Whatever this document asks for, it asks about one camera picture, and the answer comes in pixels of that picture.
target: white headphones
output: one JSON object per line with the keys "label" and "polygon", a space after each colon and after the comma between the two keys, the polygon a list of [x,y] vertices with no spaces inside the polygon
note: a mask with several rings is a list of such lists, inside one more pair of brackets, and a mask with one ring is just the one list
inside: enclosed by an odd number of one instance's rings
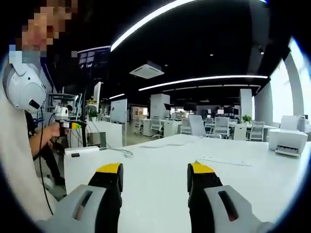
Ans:
{"label": "white headphones", "polygon": [[37,112],[46,98],[46,89],[35,69],[34,65],[22,63],[21,59],[10,59],[3,73],[3,87],[8,100],[16,108],[29,113]]}

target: ceiling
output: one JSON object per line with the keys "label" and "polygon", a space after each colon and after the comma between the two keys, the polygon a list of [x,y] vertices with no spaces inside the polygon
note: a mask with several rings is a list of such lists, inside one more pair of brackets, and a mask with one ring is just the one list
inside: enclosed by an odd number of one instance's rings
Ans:
{"label": "ceiling", "polygon": [[[94,84],[71,51],[112,45],[136,22],[169,2],[89,0],[80,5],[81,11],[68,23],[66,34],[48,50],[48,68],[55,85],[75,84],[72,91],[86,86],[91,90]],[[129,103],[147,104],[151,94],[164,91],[172,103],[180,105],[187,101],[206,104],[206,100],[209,104],[235,104],[240,102],[240,88],[251,88],[255,95],[269,79],[204,80],[138,89],[217,75],[270,76],[289,52],[290,35],[288,22],[259,0],[197,0],[139,28],[111,52],[108,66],[93,68],[91,76],[103,82],[101,99],[124,93]],[[165,74],[151,79],[129,74],[146,61],[161,66]]]}

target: potted plant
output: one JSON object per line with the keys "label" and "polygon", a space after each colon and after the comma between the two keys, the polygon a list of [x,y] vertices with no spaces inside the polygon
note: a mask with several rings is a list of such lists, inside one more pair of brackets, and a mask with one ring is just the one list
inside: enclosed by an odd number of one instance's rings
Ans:
{"label": "potted plant", "polygon": [[248,115],[244,115],[244,116],[242,116],[242,120],[245,124],[248,125],[252,121],[252,118]]}
{"label": "potted plant", "polygon": [[91,121],[96,121],[98,113],[94,110],[90,110],[88,116]]}

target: white printer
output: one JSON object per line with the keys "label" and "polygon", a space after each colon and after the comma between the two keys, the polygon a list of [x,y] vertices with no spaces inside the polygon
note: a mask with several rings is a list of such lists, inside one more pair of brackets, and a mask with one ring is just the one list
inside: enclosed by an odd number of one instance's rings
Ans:
{"label": "white printer", "polygon": [[276,153],[300,156],[308,139],[301,116],[283,116],[280,129],[271,129],[269,149]]}

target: ceiling air conditioner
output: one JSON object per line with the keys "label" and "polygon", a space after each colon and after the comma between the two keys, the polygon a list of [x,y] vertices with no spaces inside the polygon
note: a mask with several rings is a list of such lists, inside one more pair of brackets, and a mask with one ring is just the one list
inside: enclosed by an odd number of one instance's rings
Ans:
{"label": "ceiling air conditioner", "polygon": [[130,74],[139,76],[145,79],[154,78],[156,76],[164,74],[163,71],[161,71],[161,67],[152,63],[147,62],[147,64],[144,64],[130,72]]}

